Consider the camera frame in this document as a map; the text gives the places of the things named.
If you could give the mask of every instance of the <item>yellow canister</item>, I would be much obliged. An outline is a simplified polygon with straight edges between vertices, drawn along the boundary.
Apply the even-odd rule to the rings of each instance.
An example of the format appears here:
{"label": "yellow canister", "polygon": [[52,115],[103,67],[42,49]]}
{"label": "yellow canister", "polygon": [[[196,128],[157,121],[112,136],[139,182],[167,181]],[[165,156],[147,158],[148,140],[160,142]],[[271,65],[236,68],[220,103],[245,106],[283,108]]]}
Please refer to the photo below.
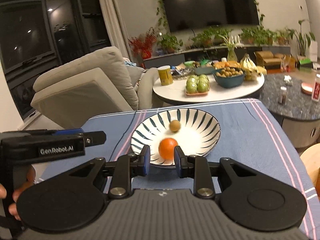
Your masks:
{"label": "yellow canister", "polygon": [[162,86],[167,86],[173,83],[170,66],[159,67],[158,72]]}

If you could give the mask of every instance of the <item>glass vase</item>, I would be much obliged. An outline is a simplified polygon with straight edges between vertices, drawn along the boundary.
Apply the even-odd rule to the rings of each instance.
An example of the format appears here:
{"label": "glass vase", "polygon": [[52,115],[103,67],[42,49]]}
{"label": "glass vase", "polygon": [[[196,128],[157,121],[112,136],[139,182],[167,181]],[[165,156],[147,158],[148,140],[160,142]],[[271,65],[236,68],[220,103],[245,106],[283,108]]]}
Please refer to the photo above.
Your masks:
{"label": "glass vase", "polygon": [[235,49],[230,49],[228,51],[228,58],[227,58],[228,61],[235,61],[235,62],[238,62],[238,58],[237,58],[237,55],[235,53]]}

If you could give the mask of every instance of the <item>tv stand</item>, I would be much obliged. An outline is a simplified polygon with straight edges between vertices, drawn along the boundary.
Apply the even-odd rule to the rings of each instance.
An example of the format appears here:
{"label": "tv stand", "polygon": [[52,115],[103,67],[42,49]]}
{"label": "tv stand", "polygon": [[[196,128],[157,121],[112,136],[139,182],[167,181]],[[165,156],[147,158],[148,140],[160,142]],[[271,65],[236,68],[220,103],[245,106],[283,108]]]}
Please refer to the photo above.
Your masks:
{"label": "tv stand", "polygon": [[[290,45],[243,45],[235,49],[235,53],[240,61],[244,54],[248,53],[252,61],[256,64],[256,51],[270,50],[273,54],[291,54]],[[211,60],[221,61],[222,57],[228,56],[228,48],[226,46],[214,46],[209,48],[198,48],[189,50],[180,50],[173,54],[165,54],[162,56],[151,57],[143,61],[145,68],[161,67],[164,65],[180,65],[189,60],[200,61],[203,58],[210,58]]]}

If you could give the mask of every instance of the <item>orange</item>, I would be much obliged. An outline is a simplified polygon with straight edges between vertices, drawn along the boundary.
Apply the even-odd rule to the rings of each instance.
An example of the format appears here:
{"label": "orange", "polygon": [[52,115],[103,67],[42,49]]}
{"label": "orange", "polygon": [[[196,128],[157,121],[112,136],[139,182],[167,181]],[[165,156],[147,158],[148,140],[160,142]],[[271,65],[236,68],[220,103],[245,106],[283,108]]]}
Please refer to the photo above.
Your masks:
{"label": "orange", "polygon": [[159,144],[159,154],[162,158],[168,161],[173,160],[174,148],[178,142],[173,138],[163,139]]}

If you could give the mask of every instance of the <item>bottle with red label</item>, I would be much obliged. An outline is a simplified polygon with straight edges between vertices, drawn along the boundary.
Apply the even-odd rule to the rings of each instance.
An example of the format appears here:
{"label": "bottle with red label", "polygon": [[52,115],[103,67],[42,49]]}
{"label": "bottle with red label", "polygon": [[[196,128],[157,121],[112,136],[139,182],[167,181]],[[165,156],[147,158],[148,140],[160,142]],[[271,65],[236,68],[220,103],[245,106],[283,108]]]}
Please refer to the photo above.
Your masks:
{"label": "bottle with red label", "polygon": [[319,97],[320,97],[320,74],[317,74],[314,85],[313,85],[311,99],[313,101],[319,102]]}

